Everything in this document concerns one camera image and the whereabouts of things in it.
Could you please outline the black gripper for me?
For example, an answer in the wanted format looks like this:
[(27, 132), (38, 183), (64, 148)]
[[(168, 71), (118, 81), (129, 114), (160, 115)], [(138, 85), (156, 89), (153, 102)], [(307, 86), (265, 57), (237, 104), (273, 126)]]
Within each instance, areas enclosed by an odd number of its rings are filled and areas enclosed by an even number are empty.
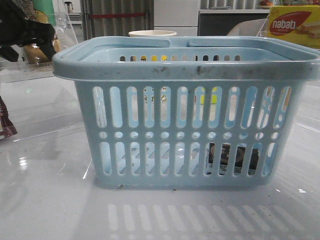
[(17, 62), (19, 54), (13, 45), (23, 47), (36, 44), (43, 54), (52, 60), (56, 53), (52, 40), (55, 30), (49, 23), (30, 20), (11, 0), (0, 2), (0, 56), (10, 62)]

